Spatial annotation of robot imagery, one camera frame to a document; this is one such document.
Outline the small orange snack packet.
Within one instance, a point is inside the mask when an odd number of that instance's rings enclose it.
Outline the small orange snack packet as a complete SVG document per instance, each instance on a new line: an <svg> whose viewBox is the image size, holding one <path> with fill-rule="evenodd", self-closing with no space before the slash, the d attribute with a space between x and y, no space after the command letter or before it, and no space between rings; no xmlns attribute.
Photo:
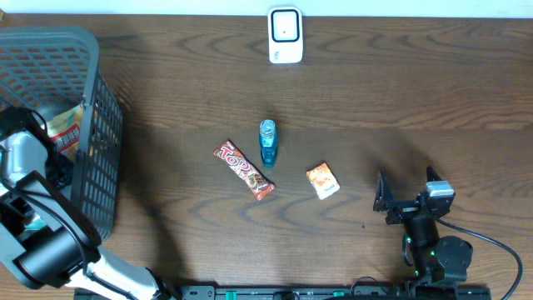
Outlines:
<svg viewBox="0 0 533 300"><path fill-rule="evenodd" d="M307 171L306 177L320 200L324 200L340 190L340 183L325 162Z"/></svg>

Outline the blue mouthwash bottle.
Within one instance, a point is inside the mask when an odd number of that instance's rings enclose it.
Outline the blue mouthwash bottle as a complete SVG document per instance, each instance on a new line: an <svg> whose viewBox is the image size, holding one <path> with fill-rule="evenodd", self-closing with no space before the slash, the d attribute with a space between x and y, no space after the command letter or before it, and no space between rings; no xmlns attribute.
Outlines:
<svg viewBox="0 0 533 300"><path fill-rule="evenodd" d="M266 168L273 168L277 159L278 134L276 124L271 119L266 119L260 124L259 144L263 165Z"/></svg>

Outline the yellow chip bag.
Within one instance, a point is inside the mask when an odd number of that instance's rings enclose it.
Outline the yellow chip bag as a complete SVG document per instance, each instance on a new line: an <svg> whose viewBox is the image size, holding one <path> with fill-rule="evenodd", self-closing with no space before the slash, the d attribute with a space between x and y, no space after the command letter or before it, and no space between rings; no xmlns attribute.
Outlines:
<svg viewBox="0 0 533 300"><path fill-rule="evenodd" d="M83 108L77 105L47 122L47 133L59 152L73 161L79 149L82 117Z"/></svg>

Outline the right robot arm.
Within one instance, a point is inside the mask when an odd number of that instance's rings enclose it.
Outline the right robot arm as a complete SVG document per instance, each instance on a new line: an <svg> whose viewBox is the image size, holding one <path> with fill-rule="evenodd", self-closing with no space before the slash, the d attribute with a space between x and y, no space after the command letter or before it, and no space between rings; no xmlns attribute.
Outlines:
<svg viewBox="0 0 533 300"><path fill-rule="evenodd" d="M431 166L426 168L424 189L408 201L395 200L385 173L377 174L373 210L385 212L388 225L404 227L401 256L415 269L419 285L456 285L467 279L473 247L456 236L442 237L436 226L450 212L455 195Z"/></svg>

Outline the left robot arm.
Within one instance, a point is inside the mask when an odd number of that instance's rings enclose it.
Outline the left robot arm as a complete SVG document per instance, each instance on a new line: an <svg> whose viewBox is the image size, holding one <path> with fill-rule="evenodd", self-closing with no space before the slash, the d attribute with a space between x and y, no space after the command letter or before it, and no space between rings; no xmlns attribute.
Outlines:
<svg viewBox="0 0 533 300"><path fill-rule="evenodd" d="M63 195L73 163L35 110L1 113L1 262L23 285L75 289L77 299L179 299L145 267L102 246L92 222Z"/></svg>

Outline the red Top chocolate bar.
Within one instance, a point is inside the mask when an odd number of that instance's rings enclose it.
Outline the red Top chocolate bar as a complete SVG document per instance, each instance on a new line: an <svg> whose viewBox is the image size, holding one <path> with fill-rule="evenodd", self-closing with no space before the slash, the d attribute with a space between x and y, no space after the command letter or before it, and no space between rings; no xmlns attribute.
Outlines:
<svg viewBox="0 0 533 300"><path fill-rule="evenodd" d="M258 171L231 140L222 142L214 149L213 155L220 158L248 186L257 201L275 190L274 183Z"/></svg>

